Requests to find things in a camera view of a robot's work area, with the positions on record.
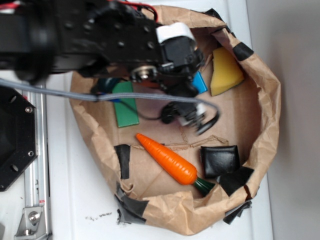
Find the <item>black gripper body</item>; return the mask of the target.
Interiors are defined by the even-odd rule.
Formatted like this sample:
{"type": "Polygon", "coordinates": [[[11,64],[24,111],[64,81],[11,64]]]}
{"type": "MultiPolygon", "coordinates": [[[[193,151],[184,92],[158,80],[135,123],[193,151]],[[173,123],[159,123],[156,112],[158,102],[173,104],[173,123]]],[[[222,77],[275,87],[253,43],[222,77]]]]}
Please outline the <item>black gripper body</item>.
{"type": "Polygon", "coordinates": [[[164,63],[138,67],[130,73],[130,80],[155,84],[155,88],[172,96],[197,96],[199,91],[193,81],[204,64],[204,55],[197,42],[189,37],[174,37],[161,43],[160,49],[164,63]]]}

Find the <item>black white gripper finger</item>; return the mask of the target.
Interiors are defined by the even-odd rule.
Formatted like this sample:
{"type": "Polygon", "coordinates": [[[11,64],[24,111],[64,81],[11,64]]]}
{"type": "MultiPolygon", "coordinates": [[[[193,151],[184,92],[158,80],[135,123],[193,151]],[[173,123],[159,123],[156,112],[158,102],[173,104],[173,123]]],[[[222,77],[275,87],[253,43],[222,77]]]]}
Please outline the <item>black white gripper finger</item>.
{"type": "Polygon", "coordinates": [[[206,109],[202,103],[172,101],[161,110],[161,121],[170,124],[178,120],[180,125],[195,127],[196,134],[201,135],[209,129],[209,122],[203,123],[206,109]]]}
{"type": "Polygon", "coordinates": [[[186,37],[192,41],[192,46],[196,46],[196,39],[191,29],[183,22],[175,22],[170,25],[162,25],[156,28],[158,43],[162,46],[167,40],[179,37],[186,37]]]}

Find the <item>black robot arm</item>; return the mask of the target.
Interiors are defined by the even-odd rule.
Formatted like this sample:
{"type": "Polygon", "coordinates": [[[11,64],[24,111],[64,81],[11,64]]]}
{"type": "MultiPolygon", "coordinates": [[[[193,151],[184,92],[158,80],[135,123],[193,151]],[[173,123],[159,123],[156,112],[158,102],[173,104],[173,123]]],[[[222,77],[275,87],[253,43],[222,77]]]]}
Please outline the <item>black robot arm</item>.
{"type": "Polygon", "coordinates": [[[190,28],[158,22],[147,4],[119,0],[3,0],[0,3],[0,67],[32,84],[52,74],[75,71],[98,78],[94,94],[112,78],[150,83],[170,95],[162,122],[179,119],[198,134],[203,122],[193,79],[204,56],[190,28]]]}

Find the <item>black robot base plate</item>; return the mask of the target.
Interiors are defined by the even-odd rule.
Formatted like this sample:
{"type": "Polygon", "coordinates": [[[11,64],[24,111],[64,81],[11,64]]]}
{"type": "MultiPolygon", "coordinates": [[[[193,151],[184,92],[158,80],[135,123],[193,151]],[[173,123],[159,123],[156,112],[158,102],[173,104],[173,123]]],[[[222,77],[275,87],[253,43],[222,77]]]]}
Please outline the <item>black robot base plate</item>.
{"type": "Polygon", "coordinates": [[[0,88],[0,191],[7,191],[37,156],[36,108],[13,88],[0,88]]]}

